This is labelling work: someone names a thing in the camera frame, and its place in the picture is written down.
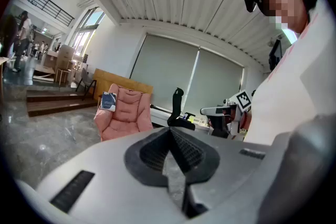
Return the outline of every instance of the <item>wooden platform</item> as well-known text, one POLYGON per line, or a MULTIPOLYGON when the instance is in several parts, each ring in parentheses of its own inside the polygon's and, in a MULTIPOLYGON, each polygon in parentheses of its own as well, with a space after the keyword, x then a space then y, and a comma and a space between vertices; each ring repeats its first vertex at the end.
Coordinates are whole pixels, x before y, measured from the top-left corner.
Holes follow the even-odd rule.
MULTIPOLYGON (((27 91, 27 102, 47 102, 61 100, 82 99, 83 92, 60 92, 60 91, 27 91)), ((92 94, 87 93, 85 99, 92 99, 92 94)))
POLYGON ((92 95, 82 92, 27 91, 27 111, 30 117, 97 106, 92 95))

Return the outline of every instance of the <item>wooden headboard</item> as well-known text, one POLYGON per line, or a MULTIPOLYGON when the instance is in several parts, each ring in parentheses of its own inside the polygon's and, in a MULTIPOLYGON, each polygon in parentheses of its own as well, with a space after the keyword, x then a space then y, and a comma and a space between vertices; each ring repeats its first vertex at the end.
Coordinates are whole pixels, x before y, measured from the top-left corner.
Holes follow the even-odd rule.
POLYGON ((98 100, 98 96, 103 92, 108 92, 113 83, 133 91, 149 94, 152 94, 153 92, 153 86, 108 73, 98 68, 96 68, 94 72, 93 79, 97 80, 97 87, 94 93, 94 99, 96 100, 98 100))

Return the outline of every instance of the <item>chair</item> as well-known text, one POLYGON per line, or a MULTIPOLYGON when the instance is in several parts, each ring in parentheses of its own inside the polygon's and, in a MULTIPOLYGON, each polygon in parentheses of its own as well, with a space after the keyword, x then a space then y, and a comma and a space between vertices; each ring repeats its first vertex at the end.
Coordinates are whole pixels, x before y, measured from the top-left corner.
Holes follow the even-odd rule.
POLYGON ((93 99, 93 96, 95 94, 94 92, 95 92, 95 89, 96 89, 97 81, 95 79, 90 79, 89 78, 88 73, 87 73, 85 68, 82 69, 81 79, 80 79, 80 82, 78 83, 78 86, 76 88, 76 92, 77 92, 81 82, 83 82, 84 86, 85 86, 85 88, 84 88, 85 94, 84 94, 82 100, 84 100, 86 94, 89 92, 90 88, 92 87, 92 84, 95 83, 95 85, 93 87, 93 94, 92 94, 92 99, 93 99))
POLYGON ((102 141, 153 129, 150 94, 116 84, 111 85, 109 92, 116 95, 116 111, 98 109, 94 117, 102 141))
POLYGON ((184 92, 182 89, 177 88, 173 94, 173 112, 172 115, 167 120, 168 126, 184 127, 190 130, 195 130, 195 124, 188 121, 190 116, 195 116, 194 114, 186 112, 188 115, 186 119, 180 119, 181 114, 181 102, 184 92))

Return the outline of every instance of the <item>pink armchair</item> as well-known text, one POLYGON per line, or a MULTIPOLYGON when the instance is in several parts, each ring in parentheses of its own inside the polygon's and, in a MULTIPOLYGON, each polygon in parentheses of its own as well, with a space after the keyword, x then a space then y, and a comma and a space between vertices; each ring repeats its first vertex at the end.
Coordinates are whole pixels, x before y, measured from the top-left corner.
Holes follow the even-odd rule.
POLYGON ((110 140, 153 129, 148 93, 127 90, 112 84, 109 92, 116 94, 116 111, 98 109, 94 117, 101 140, 110 140))

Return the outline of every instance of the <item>railing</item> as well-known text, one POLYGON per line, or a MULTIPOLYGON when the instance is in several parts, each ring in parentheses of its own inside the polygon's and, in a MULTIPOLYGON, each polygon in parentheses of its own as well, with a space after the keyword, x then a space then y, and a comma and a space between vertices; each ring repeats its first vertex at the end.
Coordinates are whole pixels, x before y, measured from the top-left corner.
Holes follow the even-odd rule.
POLYGON ((40 8, 45 13, 49 14, 53 18, 57 19, 61 23, 69 26, 71 21, 74 19, 70 14, 61 9, 51 0, 28 0, 34 6, 40 8))

